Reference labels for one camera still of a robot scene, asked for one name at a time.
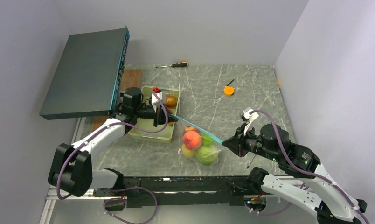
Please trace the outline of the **red apple toy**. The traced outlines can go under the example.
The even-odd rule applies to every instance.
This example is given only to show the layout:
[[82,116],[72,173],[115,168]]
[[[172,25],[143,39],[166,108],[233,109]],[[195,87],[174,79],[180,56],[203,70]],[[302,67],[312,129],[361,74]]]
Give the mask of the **red apple toy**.
[[200,133],[200,130],[198,128],[194,127],[194,126],[186,126],[183,130],[184,133],[187,133],[187,132],[190,132],[190,131]]

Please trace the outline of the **peach toy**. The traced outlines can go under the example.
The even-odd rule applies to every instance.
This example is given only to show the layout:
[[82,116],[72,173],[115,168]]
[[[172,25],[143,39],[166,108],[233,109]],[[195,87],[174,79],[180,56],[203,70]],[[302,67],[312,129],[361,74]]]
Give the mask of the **peach toy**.
[[182,139],[189,150],[197,150],[202,146],[201,136],[197,132],[187,132],[183,135]]

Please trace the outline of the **green leaf toy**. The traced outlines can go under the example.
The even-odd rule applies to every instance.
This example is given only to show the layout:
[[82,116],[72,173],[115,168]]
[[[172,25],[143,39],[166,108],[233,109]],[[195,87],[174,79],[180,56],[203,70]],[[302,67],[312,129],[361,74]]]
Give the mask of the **green leaf toy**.
[[202,146],[210,146],[213,144],[214,140],[207,134],[200,133],[200,136],[201,136]]

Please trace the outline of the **clear zip top bag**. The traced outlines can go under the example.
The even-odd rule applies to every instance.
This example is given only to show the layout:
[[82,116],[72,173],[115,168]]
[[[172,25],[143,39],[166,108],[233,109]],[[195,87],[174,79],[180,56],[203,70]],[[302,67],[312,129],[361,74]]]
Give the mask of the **clear zip top bag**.
[[173,115],[179,139],[178,154],[204,166],[213,166],[223,150],[222,141],[203,128]]

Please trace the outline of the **yellow lemon toy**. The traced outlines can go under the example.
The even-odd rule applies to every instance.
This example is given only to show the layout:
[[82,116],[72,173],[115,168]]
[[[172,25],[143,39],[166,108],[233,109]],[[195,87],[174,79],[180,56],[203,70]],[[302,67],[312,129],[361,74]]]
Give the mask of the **yellow lemon toy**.
[[188,158],[193,158],[195,156],[194,150],[189,150],[185,144],[182,144],[181,150],[184,156]]

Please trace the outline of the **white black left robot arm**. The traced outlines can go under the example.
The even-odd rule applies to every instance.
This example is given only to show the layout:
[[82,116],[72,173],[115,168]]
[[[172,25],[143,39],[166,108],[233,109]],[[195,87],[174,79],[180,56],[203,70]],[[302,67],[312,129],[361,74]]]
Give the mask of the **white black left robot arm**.
[[165,105],[164,89],[153,87],[149,103],[144,101],[138,87],[127,88],[120,96],[116,110],[99,128],[78,142],[62,143],[56,148],[48,182],[56,188],[60,200],[83,196],[90,189],[104,189],[112,196],[120,195],[125,188],[123,174],[111,168],[94,170],[93,160],[133,128],[158,133],[169,122],[178,121]]

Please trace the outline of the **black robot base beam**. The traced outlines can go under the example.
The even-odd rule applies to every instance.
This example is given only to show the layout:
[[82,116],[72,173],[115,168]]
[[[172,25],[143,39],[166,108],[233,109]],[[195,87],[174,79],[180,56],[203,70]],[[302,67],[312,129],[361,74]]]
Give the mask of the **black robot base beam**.
[[262,193],[245,175],[124,177],[115,190],[95,189],[94,197],[123,197],[127,208],[158,205],[228,204],[243,206]]

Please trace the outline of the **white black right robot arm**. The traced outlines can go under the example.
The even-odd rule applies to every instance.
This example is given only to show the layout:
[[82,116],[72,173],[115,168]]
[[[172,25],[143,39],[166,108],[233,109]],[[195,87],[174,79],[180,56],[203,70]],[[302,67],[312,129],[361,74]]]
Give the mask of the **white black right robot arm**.
[[367,203],[346,193],[329,175],[319,157],[309,148],[292,143],[287,131],[278,125],[264,125],[260,134],[243,124],[222,145],[239,157],[248,152],[274,161],[286,174],[297,178],[312,193],[287,184],[262,168],[253,168],[247,178],[247,189],[277,195],[316,216],[319,224],[368,223],[364,217]]

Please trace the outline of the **green plastic food bin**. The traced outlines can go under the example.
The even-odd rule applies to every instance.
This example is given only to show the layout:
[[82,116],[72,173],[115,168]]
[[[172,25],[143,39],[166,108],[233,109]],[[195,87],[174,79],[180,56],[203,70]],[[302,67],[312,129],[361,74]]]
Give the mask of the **green plastic food bin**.
[[[146,103],[150,103],[149,99],[151,97],[151,89],[152,86],[143,86],[141,88],[141,91],[143,93],[143,99],[146,101]],[[176,114],[178,111],[179,107],[179,100],[180,100],[180,90],[178,89],[170,89],[170,88],[159,88],[162,90],[165,94],[165,96],[173,96],[176,98],[176,101],[173,106],[169,106],[168,108],[171,110],[173,114]],[[153,120],[152,119],[138,119],[136,126],[150,130],[150,131],[158,131],[160,130],[164,125],[158,125],[157,127],[153,126]],[[167,124],[167,127],[163,129],[161,132],[156,132],[156,133],[148,133],[141,131],[136,128],[132,128],[128,135],[130,135],[133,138],[140,139],[140,140],[151,140],[155,142],[160,142],[160,143],[171,143],[172,141],[172,136],[174,133],[174,128],[176,127],[176,124],[173,122],[171,124]]]

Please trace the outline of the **red orange mango toy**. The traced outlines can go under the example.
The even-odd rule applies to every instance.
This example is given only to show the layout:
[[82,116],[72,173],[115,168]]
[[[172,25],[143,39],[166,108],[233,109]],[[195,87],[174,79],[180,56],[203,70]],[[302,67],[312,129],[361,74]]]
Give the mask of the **red orange mango toy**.
[[167,109],[167,113],[168,113],[168,125],[172,126],[173,123],[174,123],[174,117],[173,117],[172,110],[168,106],[166,106],[166,109]]

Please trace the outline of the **yellow black screwdriver far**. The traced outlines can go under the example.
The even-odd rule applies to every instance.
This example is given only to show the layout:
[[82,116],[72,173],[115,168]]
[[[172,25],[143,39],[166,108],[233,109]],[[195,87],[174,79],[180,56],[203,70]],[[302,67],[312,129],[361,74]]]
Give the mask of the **yellow black screwdriver far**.
[[156,68],[183,68],[183,67],[187,67],[188,65],[189,65],[188,62],[179,62],[179,63],[170,64],[170,65],[156,66]]

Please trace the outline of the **brown wooden board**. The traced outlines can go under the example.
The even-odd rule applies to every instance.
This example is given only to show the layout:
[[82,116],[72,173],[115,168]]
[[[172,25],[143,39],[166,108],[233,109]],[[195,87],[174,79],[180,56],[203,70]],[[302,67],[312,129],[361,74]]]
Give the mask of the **brown wooden board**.
[[[140,87],[141,85],[141,70],[124,70],[121,78],[121,85],[119,90],[125,91],[129,87]],[[109,116],[98,116],[93,119],[93,124],[91,126],[91,131],[94,132],[99,128]]]

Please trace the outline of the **dark grey flat panel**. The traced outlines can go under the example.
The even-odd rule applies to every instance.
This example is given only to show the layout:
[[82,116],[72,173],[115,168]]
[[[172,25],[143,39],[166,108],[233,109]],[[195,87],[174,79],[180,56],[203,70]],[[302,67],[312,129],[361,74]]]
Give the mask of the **dark grey flat panel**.
[[40,116],[53,120],[114,112],[129,39],[127,27],[70,35]]

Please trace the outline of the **aluminium frame rail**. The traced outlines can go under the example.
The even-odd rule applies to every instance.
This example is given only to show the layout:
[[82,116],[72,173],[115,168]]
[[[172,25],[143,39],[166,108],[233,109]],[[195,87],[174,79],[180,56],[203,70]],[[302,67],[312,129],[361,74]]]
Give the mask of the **aluminium frame rail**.
[[60,189],[75,197],[82,197],[87,192],[92,192],[94,198],[103,197],[106,213],[151,205],[228,204],[245,206],[251,213],[265,216],[265,194],[288,201],[283,209],[270,212],[270,216],[282,213],[294,204],[320,220],[325,208],[316,194],[277,177],[265,181],[248,176],[124,177],[118,174],[115,186],[110,189],[92,187],[88,178],[79,178],[77,182],[62,180]]

